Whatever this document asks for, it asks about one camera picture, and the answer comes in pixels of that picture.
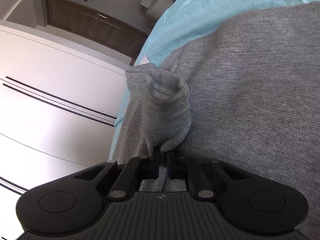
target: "wooden door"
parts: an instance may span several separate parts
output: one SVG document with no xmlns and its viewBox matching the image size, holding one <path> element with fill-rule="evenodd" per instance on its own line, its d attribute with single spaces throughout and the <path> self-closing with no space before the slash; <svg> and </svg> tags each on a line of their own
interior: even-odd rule
<svg viewBox="0 0 320 240">
<path fill-rule="evenodd" d="M 142 48 L 148 34 L 92 8 L 67 0 L 46 0 L 49 25 L 74 32 L 129 57 Z"/>
</svg>

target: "black stripe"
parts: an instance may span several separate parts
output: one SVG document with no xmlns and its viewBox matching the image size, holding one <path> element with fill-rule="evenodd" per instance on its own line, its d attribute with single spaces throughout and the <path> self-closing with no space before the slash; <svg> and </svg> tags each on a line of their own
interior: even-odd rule
<svg viewBox="0 0 320 240">
<path fill-rule="evenodd" d="M 10 137 L 8 137 L 8 136 L 5 136 L 5 135 L 4 135 L 4 134 L 2 134 L 2 133 L 0 133 L 0 134 L 1 134 L 1 135 L 3 135 L 4 137 L 7 137 L 8 139 L 10 139 L 10 140 L 12 140 L 12 141 L 15 141 L 15 142 L 17 142 L 17 143 L 20 143 L 20 142 L 18 142 L 18 141 L 16 141 L 16 140 L 13 140 L 12 138 L 10 138 Z M 50 155 L 50 156 L 55 157 L 55 158 L 58 158 L 58 159 L 61 159 L 61 160 L 67 161 L 67 162 L 71 162 L 71 163 L 79 164 L 79 165 L 82 165 L 82 166 L 89 167 L 89 166 L 84 165 L 84 164 L 81 164 L 81 163 L 76 163 L 76 162 L 73 162 L 73 161 L 69 161 L 69 160 L 62 159 L 62 158 L 60 158 L 60 157 L 57 157 L 57 156 L 51 155 L 51 154 L 49 154 L 49 153 L 45 153 L 45 152 L 39 151 L 39 150 L 34 149 L 34 148 L 32 148 L 32 147 L 30 147 L 30 146 L 28 146 L 28 145 L 25 145 L 25 144 L 23 144 L 23 143 L 20 143 L 20 144 L 22 144 L 23 146 L 29 147 L 30 149 L 33 149 L 33 150 L 35 150 L 35 151 L 38 151 L 38 152 L 41 152 L 41 153 L 44 153 L 44 154 L 47 154 L 47 155 Z"/>
<path fill-rule="evenodd" d="M 71 101 L 65 100 L 65 99 L 63 99 L 63 98 L 54 96 L 54 95 L 49 94 L 49 93 L 47 93 L 47 92 L 44 92 L 44 91 L 42 91 L 42 90 L 40 90 L 40 89 L 37 89 L 37 88 L 31 87 L 31 86 L 29 86 L 29 85 L 26 85 L 25 83 L 22 83 L 22 82 L 20 82 L 20 81 L 17 81 L 17 80 L 15 80 L 15 79 L 13 79 L 13 78 L 10 78 L 10 77 L 6 77 L 6 78 L 7 78 L 7 79 L 10 79 L 10 80 L 12 80 L 12 81 L 14 81 L 14 82 L 17 82 L 17 83 L 19 83 L 19 84 L 21 84 L 21 85 L 24 85 L 24 86 L 26 86 L 26 87 L 28 87 L 28 88 L 34 89 L 34 90 L 36 90 L 36 91 L 38 91 L 38 92 L 44 93 L 44 94 L 46 94 L 46 95 L 48 95 L 48 96 L 51 96 L 51 97 L 60 99 L 60 100 L 62 100 L 62 101 L 65 101 L 65 102 L 67 102 L 67 103 L 69 103 L 69 104 L 73 104 L 73 105 L 75 105 L 75 106 L 82 107 L 82 108 L 84 108 L 84 109 L 87 109 L 87 110 L 89 110 L 89 111 L 95 112 L 95 113 L 97 113 L 97 114 L 102 114 L 102 115 L 105 115 L 105 116 L 107 116 L 107 117 L 116 119 L 116 117 L 114 117 L 114 116 L 111 116 L 111 115 L 108 115 L 108 114 L 104 114 L 104 113 L 101 113 L 101 112 L 99 112 L 99 111 L 96 111 L 96 110 L 87 108 L 87 107 L 85 107 L 85 106 L 81 106 L 81 105 L 78 105 L 78 104 L 76 104 L 76 103 L 73 103 L 73 102 L 71 102 Z"/>
<path fill-rule="evenodd" d="M 11 181 L 8 181 L 8 180 L 6 180 L 6 179 L 4 179 L 4 178 L 2 178 L 2 177 L 0 177 L 0 179 L 2 179 L 3 181 L 5 181 L 5 182 L 7 182 L 7 183 L 9 183 L 9 184 L 11 184 L 11 185 L 19 188 L 19 189 L 22 189 L 22 190 L 24 190 L 24 191 L 28 191 L 26 188 L 20 187 L 20 186 L 18 186 L 17 184 L 14 184 L 14 183 L 12 183 Z"/>
<path fill-rule="evenodd" d="M 9 188 L 9 187 L 7 187 L 7 186 L 5 186 L 5 185 L 1 184 L 1 183 L 0 183 L 0 186 L 5 187 L 6 189 L 11 190 L 11 191 L 12 191 L 12 192 L 14 192 L 14 193 L 17 193 L 17 194 L 19 194 L 19 195 L 22 195 L 22 193 L 20 193 L 20 192 L 18 192 L 18 191 L 15 191 L 14 189 Z"/>
<path fill-rule="evenodd" d="M 34 92 L 31 92 L 31 91 L 29 91 L 29 90 L 26 90 L 25 88 L 19 87 L 19 86 L 17 86 L 16 84 L 12 84 L 12 83 L 10 83 L 10 82 L 8 82 L 7 80 L 4 80 L 4 79 L 2 79 L 2 78 L 0 78 L 0 80 L 5 81 L 5 82 L 7 82 L 7 83 L 9 83 L 9 84 L 11 84 L 11 85 L 14 85 L 15 87 L 18 87 L 18 88 L 20 88 L 20 89 L 22 89 L 22 90 L 25 90 L 25 91 L 29 92 L 29 93 L 35 94 L 35 95 L 37 95 L 37 96 L 39 96 L 39 97 L 42 97 L 42 98 L 48 99 L 48 100 L 50 100 L 50 101 L 56 102 L 57 104 L 64 105 L 64 104 L 59 103 L 59 102 L 57 102 L 57 101 L 54 101 L 54 100 L 52 100 L 52 99 L 46 98 L 46 97 L 44 97 L 44 96 L 41 96 L 41 95 L 38 95 L 38 94 L 36 94 L 36 93 L 34 93 Z M 87 113 L 87 112 L 84 112 L 84 111 L 82 111 L 82 110 L 79 110 L 79 109 L 73 108 L 73 107 L 71 107 L 71 106 L 66 106 L 66 107 L 69 107 L 69 108 L 75 109 L 75 110 L 80 111 L 80 112 L 85 113 L 85 114 L 89 114 L 89 113 Z M 94 116 L 94 117 L 97 117 L 97 118 L 103 119 L 103 120 L 108 121 L 108 122 L 115 123 L 115 121 L 110 121 L 110 120 L 108 120 L 108 119 L 104 119 L 104 118 L 99 117 L 99 116 L 96 116 L 96 115 L 94 115 L 94 114 L 89 114 L 89 115 L 92 115 L 92 116 Z"/>
<path fill-rule="evenodd" d="M 17 91 L 17 92 L 19 92 L 19 93 L 22 93 L 22 94 L 24 94 L 24 95 L 26 95 L 26 96 L 28 96 L 28 97 L 31 97 L 31 98 L 37 99 L 37 100 L 39 100 L 39 101 L 41 101 L 41 102 L 44 102 L 44 103 L 46 103 L 46 104 L 49 104 L 49 105 L 51 105 L 51 106 L 55 106 L 55 107 L 57 107 L 57 108 L 60 108 L 60 109 L 62 109 L 62 110 L 68 111 L 68 112 L 73 113 L 73 114 L 77 114 L 77 115 L 82 116 L 82 117 L 84 117 L 84 118 L 88 118 L 88 119 L 90 119 L 90 120 L 93 120 L 93 121 L 96 121 L 96 122 L 100 122 L 100 123 L 103 123 L 103 124 L 106 124 L 106 125 L 109 125 L 109 126 L 114 127 L 113 124 L 110 124 L 110 123 L 107 123 L 107 122 L 103 122 L 103 121 L 94 119 L 94 118 L 92 118 L 92 117 L 89 117 L 89 116 L 85 116 L 85 115 L 83 115 L 83 114 L 76 113 L 76 112 L 71 111 L 71 110 L 69 110 L 69 109 L 65 109 L 65 108 L 63 108 L 63 107 L 61 107 L 61 106 L 57 106 L 57 105 L 55 105 L 55 104 L 49 103 L 49 102 L 47 102 L 47 101 L 45 101 L 45 100 L 42 100 L 42 99 L 37 98 L 37 97 L 34 97 L 34 96 L 32 96 L 32 95 L 29 95 L 29 94 L 27 94 L 27 93 L 25 93 L 25 92 L 22 92 L 22 91 L 16 89 L 16 88 L 13 88 L 13 87 L 11 87 L 11 86 L 8 86 L 7 84 L 2 84 L 2 85 L 6 86 L 6 87 L 9 87 L 9 88 L 11 88 L 11 89 L 13 89 L 13 90 L 15 90 L 15 91 Z"/>
</svg>

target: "circular cap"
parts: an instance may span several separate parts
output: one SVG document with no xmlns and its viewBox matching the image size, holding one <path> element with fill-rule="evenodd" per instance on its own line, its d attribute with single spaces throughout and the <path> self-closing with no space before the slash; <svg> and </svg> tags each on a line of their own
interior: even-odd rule
<svg viewBox="0 0 320 240">
<path fill-rule="evenodd" d="M 110 193 L 110 196 L 113 198 L 122 198 L 125 196 L 125 192 L 123 190 L 114 190 Z"/>
<path fill-rule="evenodd" d="M 250 206 L 261 212 L 277 212 L 284 208 L 285 199 L 278 193 L 260 191 L 248 198 Z"/>
<path fill-rule="evenodd" d="M 50 192 L 42 196 L 39 206 L 49 213 L 62 213 L 68 211 L 76 204 L 76 197 L 64 191 Z"/>
<path fill-rule="evenodd" d="M 213 197 L 213 192 L 210 190 L 201 190 L 198 192 L 198 196 L 201 198 L 210 198 Z"/>
</svg>

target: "blue sheet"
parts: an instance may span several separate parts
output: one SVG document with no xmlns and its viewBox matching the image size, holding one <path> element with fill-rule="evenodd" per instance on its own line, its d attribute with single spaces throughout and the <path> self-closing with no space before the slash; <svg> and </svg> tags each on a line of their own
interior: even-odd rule
<svg viewBox="0 0 320 240">
<path fill-rule="evenodd" d="M 241 12 L 253 9 L 291 6 L 320 0 L 176 0 L 156 23 L 146 40 L 136 64 L 148 57 L 156 67 L 160 67 L 169 54 L 190 40 L 207 35 L 218 28 L 221 22 Z M 130 94 L 127 90 L 115 123 L 109 158 L 119 137 L 124 111 Z"/>
</svg>

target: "light blue fabric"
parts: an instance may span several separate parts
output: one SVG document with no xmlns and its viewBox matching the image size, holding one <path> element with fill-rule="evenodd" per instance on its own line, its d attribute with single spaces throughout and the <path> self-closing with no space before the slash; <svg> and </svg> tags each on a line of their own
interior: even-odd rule
<svg viewBox="0 0 320 240">
<path fill-rule="evenodd" d="M 147 55 L 150 62 L 160 67 L 172 51 L 190 40 L 213 32 L 221 22 L 241 12 L 313 1 L 320 0 L 176 0 L 156 23 L 136 63 L 139 64 Z M 129 98 L 130 94 L 127 90 L 115 123 L 116 132 L 113 137 L 110 159 L 112 159 Z"/>
</svg>

